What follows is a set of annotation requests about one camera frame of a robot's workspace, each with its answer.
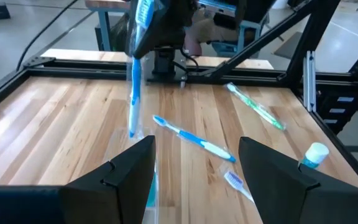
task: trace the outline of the green toothbrush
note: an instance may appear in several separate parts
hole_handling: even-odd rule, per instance
[[[230,92],[235,94],[238,98],[240,98],[241,101],[243,101],[247,106],[251,107],[254,111],[256,111],[256,113],[258,113],[270,124],[272,124],[273,126],[275,126],[280,130],[285,129],[284,125],[281,122],[279,122],[277,119],[274,118],[274,116],[272,116],[266,110],[264,110],[261,105],[259,105],[254,100],[249,98],[247,95],[241,93],[241,91],[233,83],[228,83],[226,86]]]

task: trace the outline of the cable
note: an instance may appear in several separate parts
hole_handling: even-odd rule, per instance
[[[34,44],[34,42],[41,36],[41,34],[43,34],[69,7],[71,7],[72,5],[74,5],[74,3],[76,3],[78,0],[73,0],[71,3],[69,3],[66,7],[64,7],[59,14],[57,14],[57,16],[55,16],[31,41],[30,43],[25,47],[18,63],[16,66],[16,72],[19,71],[20,66],[22,65],[24,56],[26,55],[27,51],[30,49],[31,45]]]
[[[188,60],[191,60],[192,62],[194,62],[194,64],[196,64],[196,72],[197,72],[198,69],[200,68],[200,67],[198,66],[197,61],[196,61],[194,58],[190,57],[188,54],[186,54],[186,53],[183,51],[183,49],[180,49],[180,53],[181,53],[185,58],[187,58]]]
[[[179,64],[178,62],[172,61],[172,63],[174,64],[174,66],[176,66],[176,67],[182,69],[183,71],[185,71],[186,74],[189,73],[189,70],[187,70],[185,67],[183,67],[183,66],[182,66],[181,64]]]

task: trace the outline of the floor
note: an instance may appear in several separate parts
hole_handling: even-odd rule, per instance
[[[0,20],[0,79],[12,72],[23,48],[56,14],[71,0],[5,0],[11,19]],[[292,13],[291,9],[271,10],[270,27]],[[286,31],[282,37],[290,38],[296,31],[302,32],[307,19]],[[27,53],[26,58],[40,54],[48,48],[97,50],[94,27],[98,23],[96,14],[85,8],[79,0],[71,9],[49,28]],[[281,46],[279,39],[261,49],[259,58],[269,60],[274,68],[285,70],[286,58],[272,52]],[[209,45],[203,46],[205,55],[216,56]],[[358,4],[342,2],[331,19],[316,50],[316,68],[325,72],[346,72],[358,59]],[[339,133],[346,145],[358,145],[358,113]]]

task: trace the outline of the toothbrush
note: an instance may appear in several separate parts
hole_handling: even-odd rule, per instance
[[[187,131],[181,130],[180,128],[170,124],[165,119],[163,119],[157,115],[153,115],[153,120],[161,127],[166,127],[168,129],[171,129],[172,131],[179,134],[179,136],[185,138],[186,140],[189,140],[190,142],[192,142],[194,144],[197,144],[197,145],[203,147],[210,153],[213,153],[229,162],[236,162],[236,158],[234,158],[232,155],[230,155],[230,153],[226,152],[224,149],[222,149],[222,148],[220,148],[204,139],[201,139],[201,138],[195,136],[194,134],[191,134]]]
[[[254,111],[256,111],[261,117],[263,117],[270,124],[274,125],[276,128],[280,130],[284,130],[285,127],[282,125],[277,119],[275,119],[272,115],[270,115],[267,111],[265,111],[258,103],[254,100],[241,93],[235,85],[232,83],[227,84],[227,88],[233,94],[235,94],[241,101],[243,101],[247,106],[251,107]]]
[[[239,176],[237,176],[236,173],[232,171],[227,171],[224,174],[224,178],[226,181],[229,182],[229,184],[236,190],[240,191],[244,196],[246,196],[251,202],[254,202],[254,199],[252,198],[251,194],[244,189],[243,185],[244,182],[241,180]]]
[[[153,18],[154,11],[154,0],[139,0],[136,8],[136,36],[135,36],[135,46],[139,44],[140,39],[142,38],[142,31],[147,29],[150,25],[150,22]],[[131,105],[129,108],[129,122],[128,130],[129,137],[134,137],[137,129],[137,123],[139,120],[139,111],[140,111],[140,79],[142,66],[140,64],[140,59],[132,57],[132,90],[131,90]]]

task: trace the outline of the toothpaste cap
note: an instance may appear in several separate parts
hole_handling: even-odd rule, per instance
[[[314,142],[306,151],[305,157],[315,164],[320,164],[329,154],[327,146],[320,142]]]

